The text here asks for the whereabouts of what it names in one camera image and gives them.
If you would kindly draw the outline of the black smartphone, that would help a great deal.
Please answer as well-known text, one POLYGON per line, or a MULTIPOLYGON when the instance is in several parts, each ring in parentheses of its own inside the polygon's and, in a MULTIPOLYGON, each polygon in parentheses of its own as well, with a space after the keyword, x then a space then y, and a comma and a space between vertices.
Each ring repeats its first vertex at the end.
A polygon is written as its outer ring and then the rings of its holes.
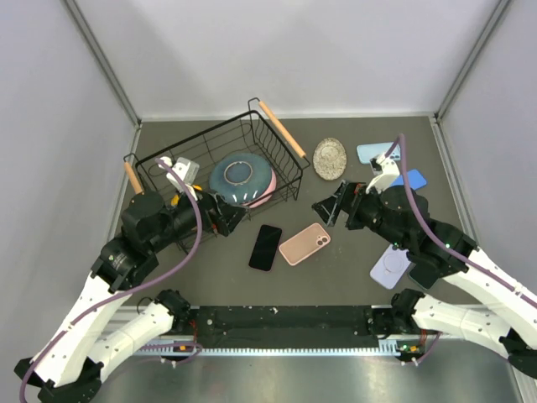
POLYGON ((282 229, 270 225, 262 225, 253 246, 248 266, 251 269, 269 272, 279 247, 282 229))

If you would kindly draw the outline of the light blue phone case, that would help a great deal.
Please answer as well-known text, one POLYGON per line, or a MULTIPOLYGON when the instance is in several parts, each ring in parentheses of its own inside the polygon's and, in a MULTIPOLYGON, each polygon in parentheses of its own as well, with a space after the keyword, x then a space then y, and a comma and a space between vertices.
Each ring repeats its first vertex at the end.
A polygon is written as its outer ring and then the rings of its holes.
MULTIPOLYGON (((370 160, 377 159, 379 155, 386 155, 392 145, 392 143, 359 144, 357 146, 357 157, 361 164, 369 165, 370 160)), ((394 161, 400 161, 400 155, 400 146, 397 145, 389 158, 394 161)))

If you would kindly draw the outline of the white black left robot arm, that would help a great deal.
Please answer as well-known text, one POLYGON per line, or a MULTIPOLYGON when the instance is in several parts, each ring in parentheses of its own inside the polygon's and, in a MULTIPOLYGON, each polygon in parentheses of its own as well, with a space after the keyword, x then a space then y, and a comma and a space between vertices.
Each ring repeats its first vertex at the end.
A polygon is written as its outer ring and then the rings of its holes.
POLYGON ((156 337, 183 332, 190 306, 176 290, 160 292, 131 322, 104 335, 117 309, 158 266, 157 253, 193 229, 227 236, 248 209, 198 192, 198 200, 166 204, 154 191, 133 197, 122 213, 121 232, 102 248, 84 288, 54 336, 55 345, 21 359, 15 374, 39 388, 42 402, 88 402, 112 372, 156 337))

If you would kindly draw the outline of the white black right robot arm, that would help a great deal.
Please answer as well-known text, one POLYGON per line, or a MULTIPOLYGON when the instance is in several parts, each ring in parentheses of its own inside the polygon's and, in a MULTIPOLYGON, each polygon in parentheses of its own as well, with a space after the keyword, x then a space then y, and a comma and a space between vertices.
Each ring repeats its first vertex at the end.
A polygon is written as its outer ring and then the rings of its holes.
POLYGON ((368 228, 414 264, 413 280, 428 290, 444 280, 475 297, 487 313, 434 308, 431 296, 414 292, 415 304, 396 306, 393 325, 401 332, 416 327, 459 335, 498 353, 518 371, 536 376, 536 295, 496 265, 459 228, 430 217, 428 201, 407 186, 378 191, 362 182, 343 181, 336 192, 313 204, 331 227, 341 212, 349 230, 368 228))

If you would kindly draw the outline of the pink phone case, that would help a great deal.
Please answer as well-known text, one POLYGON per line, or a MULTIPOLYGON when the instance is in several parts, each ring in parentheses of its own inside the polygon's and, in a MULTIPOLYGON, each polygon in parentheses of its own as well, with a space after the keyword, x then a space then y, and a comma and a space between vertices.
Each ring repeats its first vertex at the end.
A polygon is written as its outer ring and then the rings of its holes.
POLYGON ((279 246, 279 252, 291 266, 296 266, 331 241, 330 235, 315 222, 279 246))

